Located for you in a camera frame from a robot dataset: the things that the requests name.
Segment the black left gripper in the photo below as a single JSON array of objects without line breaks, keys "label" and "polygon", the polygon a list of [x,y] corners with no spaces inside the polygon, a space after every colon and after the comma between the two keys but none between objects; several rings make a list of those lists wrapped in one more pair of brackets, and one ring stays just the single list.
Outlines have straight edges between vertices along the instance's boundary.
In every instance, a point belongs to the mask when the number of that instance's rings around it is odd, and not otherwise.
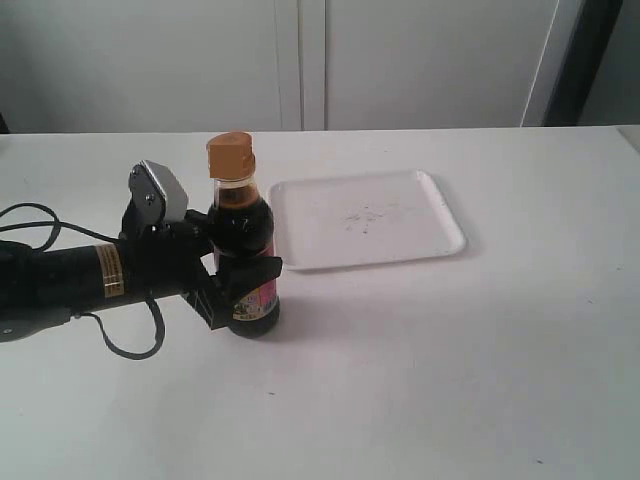
[{"label": "black left gripper", "polygon": [[123,217],[119,239],[130,272],[127,290],[139,288],[154,298],[180,295],[212,330],[220,328],[217,286],[225,303],[234,306],[282,271],[280,257],[220,255],[214,280],[202,261],[213,252],[213,223],[194,209],[180,222],[139,232],[123,230],[122,224]]}]

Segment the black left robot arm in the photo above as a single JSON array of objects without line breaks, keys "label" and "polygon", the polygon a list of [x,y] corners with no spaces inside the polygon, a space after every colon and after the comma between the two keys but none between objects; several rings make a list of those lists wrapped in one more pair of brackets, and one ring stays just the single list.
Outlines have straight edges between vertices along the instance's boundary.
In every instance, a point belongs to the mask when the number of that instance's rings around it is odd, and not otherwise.
[{"label": "black left robot arm", "polygon": [[214,250],[214,227],[206,215],[188,210],[177,222],[145,222],[129,207],[118,237],[98,244],[55,250],[66,223],[48,221],[51,236],[41,247],[1,244],[1,339],[12,342],[74,317],[144,302],[162,345],[164,320],[157,299],[181,296],[212,330],[246,295],[278,278],[279,257],[231,259],[209,274],[202,259]]}]

